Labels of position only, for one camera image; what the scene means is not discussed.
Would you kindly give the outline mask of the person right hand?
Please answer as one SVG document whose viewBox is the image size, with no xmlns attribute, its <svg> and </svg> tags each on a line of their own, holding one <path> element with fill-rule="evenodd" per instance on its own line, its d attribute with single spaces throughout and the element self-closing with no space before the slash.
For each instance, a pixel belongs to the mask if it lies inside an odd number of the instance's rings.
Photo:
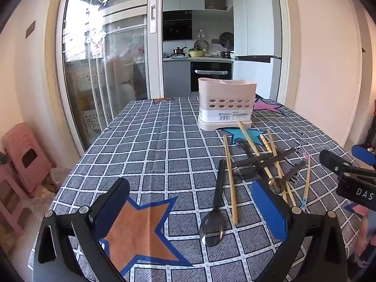
<svg viewBox="0 0 376 282">
<path fill-rule="evenodd" d="M 375 211 L 363 206 L 357 206 L 362 214 L 359 234 L 354 247 L 355 261 L 360 268 L 367 268 L 370 263 L 361 259 L 361 254 L 366 250 L 368 244 L 375 246 Z"/>
</svg>

